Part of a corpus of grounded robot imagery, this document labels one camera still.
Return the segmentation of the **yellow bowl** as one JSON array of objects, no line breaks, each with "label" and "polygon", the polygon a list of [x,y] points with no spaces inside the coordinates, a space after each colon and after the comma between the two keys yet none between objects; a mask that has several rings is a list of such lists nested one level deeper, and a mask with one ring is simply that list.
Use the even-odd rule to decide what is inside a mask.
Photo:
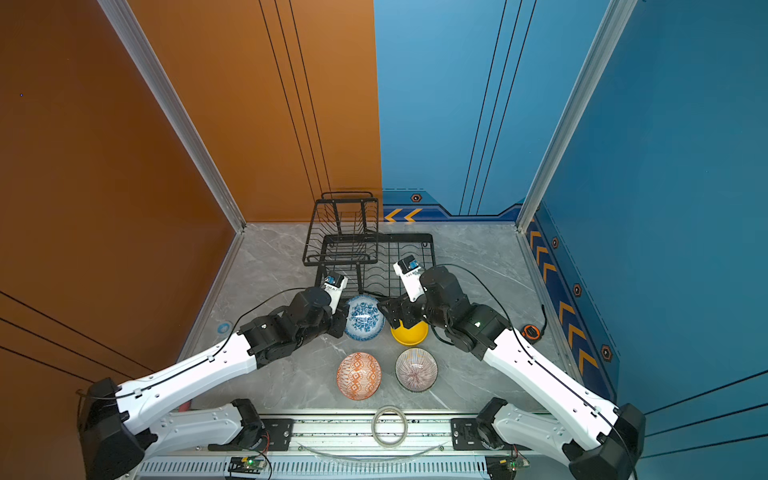
[{"label": "yellow bowl", "polygon": [[422,343],[428,336],[430,328],[427,323],[421,321],[410,328],[400,324],[397,328],[390,329],[393,338],[401,345],[414,347]]}]

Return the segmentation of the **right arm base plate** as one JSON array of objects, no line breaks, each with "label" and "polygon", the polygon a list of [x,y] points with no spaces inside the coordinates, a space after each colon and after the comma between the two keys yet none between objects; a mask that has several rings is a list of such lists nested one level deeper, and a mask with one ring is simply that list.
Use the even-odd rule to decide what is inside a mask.
[{"label": "right arm base plate", "polygon": [[451,445],[455,451],[531,451],[524,445],[513,445],[500,439],[489,439],[479,428],[476,418],[451,418],[449,425]]}]

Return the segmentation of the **blue floral bowl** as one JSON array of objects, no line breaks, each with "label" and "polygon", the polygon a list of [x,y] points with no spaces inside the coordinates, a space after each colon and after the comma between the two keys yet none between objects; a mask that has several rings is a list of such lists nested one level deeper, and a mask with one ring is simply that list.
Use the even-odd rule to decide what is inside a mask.
[{"label": "blue floral bowl", "polygon": [[383,329],[385,318],[378,309],[378,300],[358,295],[347,302],[345,334],[356,341],[374,339]]}]

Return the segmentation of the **orange patterned bowl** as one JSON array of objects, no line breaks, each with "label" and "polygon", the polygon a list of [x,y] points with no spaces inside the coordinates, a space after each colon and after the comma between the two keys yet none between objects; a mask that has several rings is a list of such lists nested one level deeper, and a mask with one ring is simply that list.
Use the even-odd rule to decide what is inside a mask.
[{"label": "orange patterned bowl", "polygon": [[362,401],[373,396],[381,385],[382,370],[376,358],[365,352],[355,352],[340,363],[336,384],[348,399]]}]

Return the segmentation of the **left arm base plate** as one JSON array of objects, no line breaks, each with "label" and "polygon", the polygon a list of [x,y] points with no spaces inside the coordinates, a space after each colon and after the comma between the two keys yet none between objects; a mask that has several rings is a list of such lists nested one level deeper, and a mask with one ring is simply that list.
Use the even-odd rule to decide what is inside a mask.
[{"label": "left arm base plate", "polygon": [[261,427],[248,426],[229,443],[209,444],[209,451],[286,452],[289,450],[294,420],[273,418],[262,421]]}]

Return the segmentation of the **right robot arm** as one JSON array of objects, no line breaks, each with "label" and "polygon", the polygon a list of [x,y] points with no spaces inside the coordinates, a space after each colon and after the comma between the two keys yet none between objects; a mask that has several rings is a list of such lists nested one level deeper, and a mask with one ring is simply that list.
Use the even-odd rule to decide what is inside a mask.
[{"label": "right robot arm", "polygon": [[392,268],[405,292],[379,309],[393,327],[441,329],[452,346],[503,373],[545,408],[536,415],[493,398],[476,418],[488,446],[527,447],[567,466],[576,479],[636,478],[642,412],[617,406],[570,377],[513,327],[502,308],[471,302],[448,267],[425,269],[407,256]]}]

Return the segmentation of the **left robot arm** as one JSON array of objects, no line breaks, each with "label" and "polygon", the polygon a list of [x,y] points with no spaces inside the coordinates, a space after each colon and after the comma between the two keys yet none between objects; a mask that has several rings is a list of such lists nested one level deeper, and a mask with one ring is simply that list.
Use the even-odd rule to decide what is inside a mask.
[{"label": "left robot arm", "polygon": [[122,384],[110,378],[93,383],[82,395],[77,421],[87,478],[116,479],[147,458],[192,447],[255,447],[264,424],[251,401],[187,412],[180,406],[291,355],[320,335],[341,337],[346,325],[337,311],[341,293],[329,283],[302,289],[289,305],[164,370]]}]

